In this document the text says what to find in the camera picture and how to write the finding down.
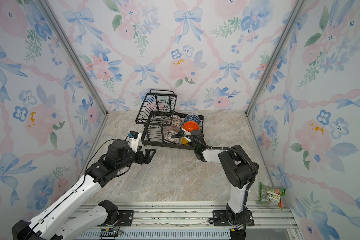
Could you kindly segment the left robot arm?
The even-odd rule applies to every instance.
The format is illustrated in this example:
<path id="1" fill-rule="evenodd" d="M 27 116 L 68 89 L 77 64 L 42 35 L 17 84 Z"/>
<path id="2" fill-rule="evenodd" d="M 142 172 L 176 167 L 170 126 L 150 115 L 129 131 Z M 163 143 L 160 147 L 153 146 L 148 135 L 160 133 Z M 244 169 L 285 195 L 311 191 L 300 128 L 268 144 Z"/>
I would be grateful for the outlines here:
<path id="1" fill-rule="evenodd" d="M 107 152 L 56 202 L 28 222 L 18 221 L 12 227 L 13 238 L 73 240 L 96 226 L 114 228 L 122 217 L 119 208 L 109 200 L 99 202 L 92 210 L 71 221 L 68 218 L 111 180 L 127 173 L 132 164 L 149 164 L 155 153 L 155 149 L 142 150 L 137 139 L 114 139 Z"/>

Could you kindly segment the plain orange bowl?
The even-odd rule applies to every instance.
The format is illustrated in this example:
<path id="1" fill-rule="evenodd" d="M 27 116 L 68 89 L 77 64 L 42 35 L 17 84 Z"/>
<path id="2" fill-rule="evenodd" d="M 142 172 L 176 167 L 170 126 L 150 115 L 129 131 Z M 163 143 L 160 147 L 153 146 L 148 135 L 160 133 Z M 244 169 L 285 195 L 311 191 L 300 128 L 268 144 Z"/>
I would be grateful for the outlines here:
<path id="1" fill-rule="evenodd" d="M 199 125 L 194 121 L 188 121 L 183 125 L 183 129 L 187 132 L 192 132 L 194 130 L 199 130 Z"/>

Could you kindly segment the pink striped bowl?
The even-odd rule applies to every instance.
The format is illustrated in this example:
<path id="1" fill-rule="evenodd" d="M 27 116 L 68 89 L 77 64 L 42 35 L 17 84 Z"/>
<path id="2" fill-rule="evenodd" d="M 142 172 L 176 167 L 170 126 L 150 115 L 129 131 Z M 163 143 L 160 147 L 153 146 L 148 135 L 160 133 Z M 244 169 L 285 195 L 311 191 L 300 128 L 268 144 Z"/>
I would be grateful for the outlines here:
<path id="1" fill-rule="evenodd" d="M 171 125 L 166 127 L 165 132 L 175 132 L 176 134 L 181 130 L 181 128 L 177 125 Z"/>

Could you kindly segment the white lattice yellow bowl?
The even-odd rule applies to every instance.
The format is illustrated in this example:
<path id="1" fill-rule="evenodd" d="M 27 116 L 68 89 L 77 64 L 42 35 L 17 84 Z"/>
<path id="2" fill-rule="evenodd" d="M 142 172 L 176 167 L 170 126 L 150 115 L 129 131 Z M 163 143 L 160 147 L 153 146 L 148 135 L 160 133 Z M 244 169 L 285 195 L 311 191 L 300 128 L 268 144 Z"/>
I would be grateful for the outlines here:
<path id="1" fill-rule="evenodd" d="M 164 133 L 164 140 L 168 143 L 173 143 L 173 144 L 178 144 L 179 143 L 179 138 L 174 138 L 174 135 L 177 135 L 178 132 L 174 131 L 174 130 L 169 130 L 167 132 Z"/>

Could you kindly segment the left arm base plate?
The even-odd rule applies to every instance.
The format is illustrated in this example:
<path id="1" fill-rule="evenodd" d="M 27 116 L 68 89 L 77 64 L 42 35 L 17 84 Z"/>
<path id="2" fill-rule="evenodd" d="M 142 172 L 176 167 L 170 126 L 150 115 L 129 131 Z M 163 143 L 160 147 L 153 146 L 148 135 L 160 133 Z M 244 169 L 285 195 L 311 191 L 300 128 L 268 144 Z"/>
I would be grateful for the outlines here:
<path id="1" fill-rule="evenodd" d="M 108 214 L 106 221 L 98 227 L 130 227 L 134 218 L 133 210 L 118 210 Z"/>

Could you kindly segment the blue triangle pattern bowl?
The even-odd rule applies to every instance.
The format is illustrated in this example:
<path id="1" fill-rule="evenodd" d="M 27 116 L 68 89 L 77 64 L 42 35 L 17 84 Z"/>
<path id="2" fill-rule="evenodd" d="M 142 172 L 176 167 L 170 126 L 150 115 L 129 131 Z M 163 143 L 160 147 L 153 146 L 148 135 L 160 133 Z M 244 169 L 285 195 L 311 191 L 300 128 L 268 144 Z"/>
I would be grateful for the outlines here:
<path id="1" fill-rule="evenodd" d="M 201 122 L 201 119 L 197 114 L 190 113 L 190 114 L 186 115 L 186 117 L 184 118 L 184 122 L 185 123 L 187 123 L 187 122 L 195 122 L 195 123 L 197 123 L 199 125 L 200 122 Z"/>

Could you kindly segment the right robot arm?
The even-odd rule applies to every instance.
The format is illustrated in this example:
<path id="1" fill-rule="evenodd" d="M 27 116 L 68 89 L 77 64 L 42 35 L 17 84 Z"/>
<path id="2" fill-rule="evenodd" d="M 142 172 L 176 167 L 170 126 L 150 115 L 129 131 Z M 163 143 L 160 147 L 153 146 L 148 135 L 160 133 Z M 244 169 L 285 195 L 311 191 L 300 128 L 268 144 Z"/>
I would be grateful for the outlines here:
<path id="1" fill-rule="evenodd" d="M 191 132 L 191 146 L 198 160 L 221 164 L 231 184 L 227 203 L 227 219 L 233 226 L 244 226 L 247 216 L 247 200 L 251 186 L 258 174 L 259 165 L 254 163 L 240 145 L 233 147 L 208 146 L 200 130 Z"/>

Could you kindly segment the plain yellow bowl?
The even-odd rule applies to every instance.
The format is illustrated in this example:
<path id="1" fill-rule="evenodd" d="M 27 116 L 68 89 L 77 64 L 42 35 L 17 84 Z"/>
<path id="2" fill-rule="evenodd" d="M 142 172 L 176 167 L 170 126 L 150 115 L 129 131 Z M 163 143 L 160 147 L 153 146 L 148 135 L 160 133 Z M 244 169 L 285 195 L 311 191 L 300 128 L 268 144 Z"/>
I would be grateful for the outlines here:
<path id="1" fill-rule="evenodd" d="M 183 145 L 188 145 L 189 141 L 186 138 L 182 138 L 181 142 Z"/>

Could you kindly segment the brown checker pattern bowl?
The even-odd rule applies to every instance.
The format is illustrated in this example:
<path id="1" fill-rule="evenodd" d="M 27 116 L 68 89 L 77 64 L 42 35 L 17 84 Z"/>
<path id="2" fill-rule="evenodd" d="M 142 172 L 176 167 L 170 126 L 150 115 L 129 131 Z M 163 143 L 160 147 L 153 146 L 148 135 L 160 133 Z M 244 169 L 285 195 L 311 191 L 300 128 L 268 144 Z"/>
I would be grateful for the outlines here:
<path id="1" fill-rule="evenodd" d="M 178 115 L 173 115 L 172 125 L 176 125 L 178 127 L 183 126 L 183 120 Z"/>

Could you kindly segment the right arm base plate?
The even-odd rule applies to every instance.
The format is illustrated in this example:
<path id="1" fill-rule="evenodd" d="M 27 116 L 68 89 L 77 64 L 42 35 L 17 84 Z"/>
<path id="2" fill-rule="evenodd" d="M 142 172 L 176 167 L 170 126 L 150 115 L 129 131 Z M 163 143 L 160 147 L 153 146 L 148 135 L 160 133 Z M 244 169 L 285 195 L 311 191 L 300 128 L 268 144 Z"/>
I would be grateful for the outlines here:
<path id="1" fill-rule="evenodd" d="M 249 210 L 245 210 L 238 214 L 231 213 L 228 210 L 214 210 L 213 216 L 209 218 L 208 223 L 210 225 L 214 225 L 215 227 L 238 228 L 242 227 L 243 224 L 245 224 L 246 227 L 255 226 L 254 217 L 252 212 Z"/>

